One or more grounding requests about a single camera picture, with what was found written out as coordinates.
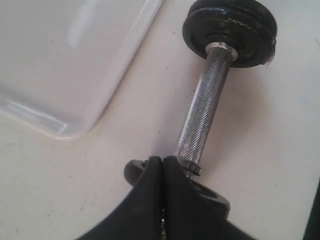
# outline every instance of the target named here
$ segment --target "white plastic tray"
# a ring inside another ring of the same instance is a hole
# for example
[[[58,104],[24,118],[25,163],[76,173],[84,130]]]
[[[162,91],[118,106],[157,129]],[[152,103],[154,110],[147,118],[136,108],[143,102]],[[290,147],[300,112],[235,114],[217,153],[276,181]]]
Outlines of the white plastic tray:
[[[0,1],[0,111],[57,139],[87,133],[161,1]]]

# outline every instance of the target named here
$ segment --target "white countertop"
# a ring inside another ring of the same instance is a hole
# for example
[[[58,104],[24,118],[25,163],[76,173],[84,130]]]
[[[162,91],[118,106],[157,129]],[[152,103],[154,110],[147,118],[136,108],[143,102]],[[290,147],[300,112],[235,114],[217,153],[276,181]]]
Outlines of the white countertop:
[[[204,60],[181,28],[193,0],[165,0],[95,128],[52,140],[0,118],[0,240],[70,240],[131,187],[131,159],[173,152]],[[278,22],[269,66],[231,69],[197,180],[260,240],[301,240],[320,176],[320,3],[261,1]]]

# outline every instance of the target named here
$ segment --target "dumbbell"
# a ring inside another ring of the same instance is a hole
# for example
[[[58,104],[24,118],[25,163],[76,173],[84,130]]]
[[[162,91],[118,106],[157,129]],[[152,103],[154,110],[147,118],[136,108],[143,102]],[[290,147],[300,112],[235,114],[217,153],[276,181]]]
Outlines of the dumbbell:
[[[206,59],[173,155],[203,199],[226,218],[229,202],[193,181],[230,67],[250,68],[271,62],[277,24],[270,11],[255,0],[197,0],[182,28],[186,45]],[[124,177],[135,185],[146,161],[132,160]]]

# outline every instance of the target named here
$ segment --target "knurled metal handle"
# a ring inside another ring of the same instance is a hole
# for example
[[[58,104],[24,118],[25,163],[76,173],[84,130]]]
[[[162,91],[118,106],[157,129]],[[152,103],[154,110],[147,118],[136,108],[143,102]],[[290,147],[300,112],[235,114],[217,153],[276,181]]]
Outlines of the knurled metal handle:
[[[174,155],[189,177],[199,174],[198,166],[217,109],[227,74],[237,53],[224,43],[207,47],[205,67],[200,75],[191,107],[180,133]]]

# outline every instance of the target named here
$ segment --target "metal ring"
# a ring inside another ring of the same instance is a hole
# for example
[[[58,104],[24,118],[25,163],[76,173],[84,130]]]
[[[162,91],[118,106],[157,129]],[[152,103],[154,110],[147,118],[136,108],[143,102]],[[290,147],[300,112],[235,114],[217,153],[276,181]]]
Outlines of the metal ring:
[[[206,54],[209,54],[210,53],[210,49],[213,49],[213,48],[223,48],[223,49],[226,49],[226,50],[230,51],[231,52],[231,56],[232,56],[232,62],[234,62],[238,58],[237,51],[233,47],[227,45],[224,42],[212,42],[212,43],[209,43],[205,47]]]

